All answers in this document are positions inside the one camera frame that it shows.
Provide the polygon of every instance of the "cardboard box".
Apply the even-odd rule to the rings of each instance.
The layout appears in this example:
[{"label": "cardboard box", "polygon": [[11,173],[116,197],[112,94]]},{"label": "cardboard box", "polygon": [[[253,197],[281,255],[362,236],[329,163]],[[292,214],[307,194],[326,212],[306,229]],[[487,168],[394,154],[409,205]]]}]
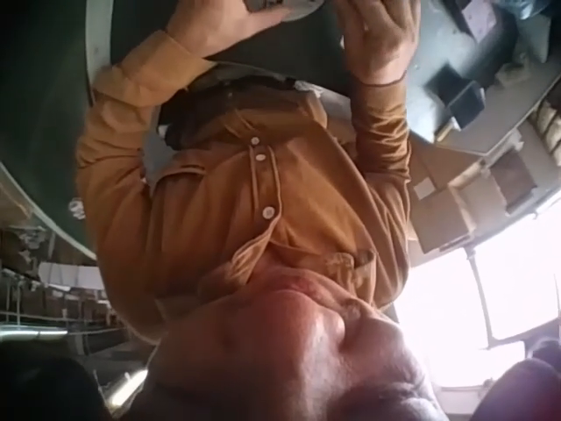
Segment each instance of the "cardboard box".
[{"label": "cardboard box", "polygon": [[411,223],[424,253],[450,248],[472,237],[476,225],[457,187],[480,172],[482,157],[411,140],[408,186]]},{"label": "cardboard box", "polygon": [[483,157],[430,144],[411,136],[411,182],[415,185],[426,177],[435,191],[449,186],[459,188],[476,177],[483,165]]},{"label": "cardboard box", "polygon": [[424,253],[444,250],[472,238],[476,225],[454,188],[413,201],[411,221]]}]

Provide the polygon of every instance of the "wrist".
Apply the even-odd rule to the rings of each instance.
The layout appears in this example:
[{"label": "wrist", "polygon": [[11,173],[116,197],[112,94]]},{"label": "wrist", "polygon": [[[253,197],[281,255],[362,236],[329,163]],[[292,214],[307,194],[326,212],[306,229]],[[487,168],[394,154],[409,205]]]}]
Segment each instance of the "wrist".
[{"label": "wrist", "polygon": [[209,47],[208,37],[202,31],[186,31],[183,28],[177,28],[171,21],[167,25],[166,33],[188,53],[196,57],[205,59],[213,54]]}]

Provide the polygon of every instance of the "shirt button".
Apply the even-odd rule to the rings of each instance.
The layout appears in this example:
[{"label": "shirt button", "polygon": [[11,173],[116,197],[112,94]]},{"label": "shirt button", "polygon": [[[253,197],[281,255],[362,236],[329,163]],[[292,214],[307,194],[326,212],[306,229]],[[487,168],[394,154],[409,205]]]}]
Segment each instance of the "shirt button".
[{"label": "shirt button", "polygon": [[267,221],[273,219],[274,217],[274,207],[272,206],[267,206],[264,210],[263,210],[263,218],[266,219]]}]

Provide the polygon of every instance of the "window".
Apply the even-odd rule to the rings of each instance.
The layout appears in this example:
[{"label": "window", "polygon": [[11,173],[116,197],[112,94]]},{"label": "window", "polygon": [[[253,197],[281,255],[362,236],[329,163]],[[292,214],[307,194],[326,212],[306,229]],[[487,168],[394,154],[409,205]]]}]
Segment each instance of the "window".
[{"label": "window", "polygon": [[559,242],[561,201],[474,247],[471,261],[457,250],[411,270],[395,308],[434,383],[478,387],[525,358],[522,342],[489,349],[489,339],[559,316]]},{"label": "window", "polygon": [[527,217],[475,248],[491,333],[506,339],[555,319],[557,288],[547,230]]}]

